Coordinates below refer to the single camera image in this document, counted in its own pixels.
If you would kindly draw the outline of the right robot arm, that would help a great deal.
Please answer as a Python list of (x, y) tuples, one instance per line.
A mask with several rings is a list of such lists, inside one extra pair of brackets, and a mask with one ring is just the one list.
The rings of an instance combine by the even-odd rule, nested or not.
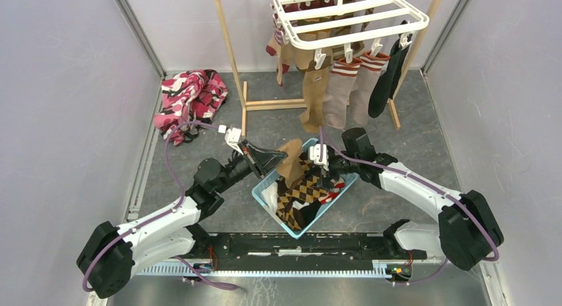
[(418, 175), (397, 158), (377, 152), (366, 130), (346, 130), (345, 149), (335, 147), (325, 133), (309, 148), (309, 158), (329, 178), (358, 174), (367, 183), (405, 199), (434, 221), (422, 225), (399, 223), (382, 241), (384, 253), (400, 258), (409, 250), (442, 255), (446, 262), (469, 271), (480, 262), (496, 262), (504, 235), (485, 196), (462, 193)]

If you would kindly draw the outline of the beige pink sock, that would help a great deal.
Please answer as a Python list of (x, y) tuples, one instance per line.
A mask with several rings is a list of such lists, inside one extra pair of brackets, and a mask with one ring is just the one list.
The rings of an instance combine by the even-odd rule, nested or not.
[(370, 50), (359, 56), (361, 64), (349, 96), (351, 114), (358, 125), (367, 124), (368, 103), (372, 90), (389, 59), (390, 56), (383, 52), (372, 55)]

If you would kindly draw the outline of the tan ribbed sock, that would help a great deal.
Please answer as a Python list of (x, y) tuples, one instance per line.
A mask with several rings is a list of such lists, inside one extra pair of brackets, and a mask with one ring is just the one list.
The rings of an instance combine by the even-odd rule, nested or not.
[(302, 141), (299, 138), (289, 140), (279, 147), (278, 151), (287, 153), (287, 157), (277, 165), (276, 171), (284, 178), (286, 187), (293, 188), (304, 177), (304, 170), (300, 164)]
[(323, 97), (330, 68), (330, 65), (318, 70), (312, 68), (304, 74), (302, 91), (306, 109), (300, 115), (300, 120), (306, 132), (319, 132), (319, 128), (324, 125)]

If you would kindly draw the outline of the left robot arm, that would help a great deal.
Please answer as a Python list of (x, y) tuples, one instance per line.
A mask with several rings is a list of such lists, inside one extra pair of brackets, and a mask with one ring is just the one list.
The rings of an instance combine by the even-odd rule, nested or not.
[(208, 234), (200, 222), (222, 206), (221, 193), (250, 174), (264, 178), (288, 157), (248, 140), (237, 147), (226, 164), (215, 158), (202, 160), (192, 186), (181, 188), (180, 197), (169, 205), (129, 223), (97, 225), (76, 260), (84, 275), (83, 290), (105, 299), (149, 266), (186, 254), (202, 257)]

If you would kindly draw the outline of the black sock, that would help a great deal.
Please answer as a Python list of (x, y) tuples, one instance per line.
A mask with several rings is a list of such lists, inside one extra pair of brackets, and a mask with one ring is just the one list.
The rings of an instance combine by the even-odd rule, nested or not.
[(392, 98), (398, 86), (400, 76), (402, 75), (404, 60), (410, 48), (399, 49), (398, 39), (390, 50), (390, 58), (386, 65), (386, 70), (379, 77), (370, 96), (368, 115), (373, 119), (377, 118), (384, 111), (386, 102), (389, 98)]

